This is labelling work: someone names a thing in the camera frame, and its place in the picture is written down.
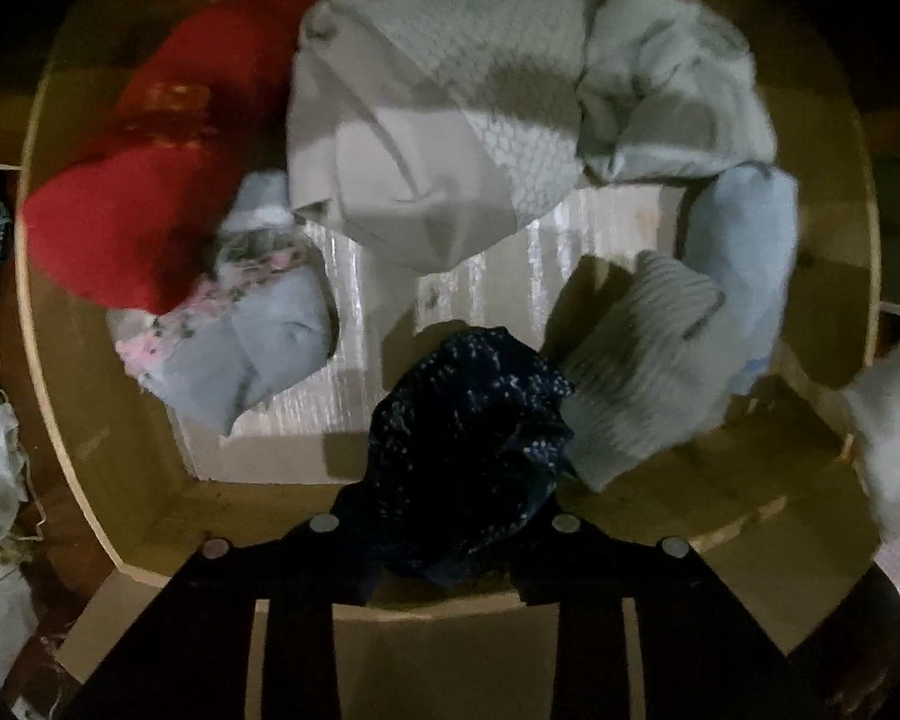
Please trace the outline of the grey-green crumpled underwear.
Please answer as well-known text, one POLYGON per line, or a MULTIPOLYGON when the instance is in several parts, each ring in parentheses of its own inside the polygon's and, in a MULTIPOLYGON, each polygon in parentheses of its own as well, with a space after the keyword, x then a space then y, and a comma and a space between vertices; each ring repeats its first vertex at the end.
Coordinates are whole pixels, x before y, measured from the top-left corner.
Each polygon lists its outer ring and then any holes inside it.
POLYGON ((577 94, 578 151, 603 182, 702 179, 777 156, 745 35, 697 0, 605 0, 577 94))

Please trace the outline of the red underwear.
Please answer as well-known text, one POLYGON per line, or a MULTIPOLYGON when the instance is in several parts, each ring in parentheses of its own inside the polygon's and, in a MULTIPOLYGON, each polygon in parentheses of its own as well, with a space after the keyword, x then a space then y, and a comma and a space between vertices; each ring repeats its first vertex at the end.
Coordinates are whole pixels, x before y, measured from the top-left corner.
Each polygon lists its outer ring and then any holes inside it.
POLYGON ((25 200, 38 270, 107 309, 182 304, 286 104, 299 28, 316 3, 215 0, 180 21, 95 137, 25 200))

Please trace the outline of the dark blue speckled underwear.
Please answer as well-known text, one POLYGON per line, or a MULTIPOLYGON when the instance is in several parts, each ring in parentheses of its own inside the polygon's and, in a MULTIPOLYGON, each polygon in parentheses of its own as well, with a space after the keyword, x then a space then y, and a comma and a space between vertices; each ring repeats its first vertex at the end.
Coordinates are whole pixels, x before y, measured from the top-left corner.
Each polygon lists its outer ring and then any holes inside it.
POLYGON ((429 582, 484 571, 567 473, 571 383, 502 327, 453 333, 375 408, 368 515, 386 568, 429 582))

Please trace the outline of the grey ribbed underwear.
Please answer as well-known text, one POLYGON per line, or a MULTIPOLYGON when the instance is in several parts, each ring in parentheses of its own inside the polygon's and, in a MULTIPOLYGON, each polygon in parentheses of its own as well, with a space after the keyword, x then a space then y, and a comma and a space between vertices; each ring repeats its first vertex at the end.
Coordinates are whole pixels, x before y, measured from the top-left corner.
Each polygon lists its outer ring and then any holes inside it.
POLYGON ((712 418, 743 369, 746 344, 717 283, 653 250, 629 288, 569 356, 566 457, 595 493, 712 418))

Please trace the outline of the wooden nightstand drawer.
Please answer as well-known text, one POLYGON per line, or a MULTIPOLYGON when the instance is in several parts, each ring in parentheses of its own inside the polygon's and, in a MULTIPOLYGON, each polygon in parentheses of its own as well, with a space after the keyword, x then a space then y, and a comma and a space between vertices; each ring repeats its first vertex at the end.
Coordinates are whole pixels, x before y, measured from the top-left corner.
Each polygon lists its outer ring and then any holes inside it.
MULTIPOLYGON (((23 156, 43 184, 115 104, 131 67, 194 0, 94 0, 41 80, 23 156)), ((900 622, 875 574, 871 522, 839 394, 877 348, 878 226, 865 137, 823 36, 820 0, 701 0, 739 26, 800 186, 800 243, 769 374, 727 421, 617 478, 578 508, 608 532, 683 535, 792 653, 813 718, 870 718, 900 671, 900 622)), ((668 249, 678 188, 580 190, 496 249, 413 278, 323 234, 349 328, 320 374, 336 424, 295 397, 232 440, 175 426, 115 355, 102 309, 17 264, 30 377, 59 466, 116 568, 159 585, 209 535, 256 543, 333 499, 364 466, 372 406, 462 325, 502 325, 564 359, 621 293, 635 252, 668 249)))

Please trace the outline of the pink floral blue underwear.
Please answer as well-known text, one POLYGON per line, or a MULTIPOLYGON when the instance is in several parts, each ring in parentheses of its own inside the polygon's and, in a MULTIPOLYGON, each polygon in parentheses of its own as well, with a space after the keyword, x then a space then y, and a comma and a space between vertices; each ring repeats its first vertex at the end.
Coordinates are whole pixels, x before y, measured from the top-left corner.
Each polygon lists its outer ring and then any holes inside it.
POLYGON ((338 314, 287 174, 250 172, 217 229, 209 271, 175 309, 107 314, 128 376, 177 415, 226 436, 247 411, 333 356, 338 314))

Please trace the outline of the grey mesh-pattern underwear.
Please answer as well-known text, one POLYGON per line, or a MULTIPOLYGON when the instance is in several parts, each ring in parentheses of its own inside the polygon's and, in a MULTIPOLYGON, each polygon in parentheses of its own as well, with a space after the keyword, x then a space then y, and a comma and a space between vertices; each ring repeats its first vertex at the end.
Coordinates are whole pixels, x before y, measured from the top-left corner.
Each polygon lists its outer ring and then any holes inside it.
POLYGON ((577 83, 598 0, 320 0, 287 111, 299 215, 439 273, 582 181, 577 83))

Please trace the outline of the light blue underwear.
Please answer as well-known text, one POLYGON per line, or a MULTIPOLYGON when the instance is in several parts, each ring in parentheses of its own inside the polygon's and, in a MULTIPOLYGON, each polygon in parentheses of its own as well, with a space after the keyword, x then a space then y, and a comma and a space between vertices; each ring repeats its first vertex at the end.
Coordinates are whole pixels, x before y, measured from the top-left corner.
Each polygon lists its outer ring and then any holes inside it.
POLYGON ((769 369, 798 232, 797 179, 769 164, 730 167, 702 188, 689 209, 683 262, 724 291, 745 342, 732 394, 749 394, 769 369))

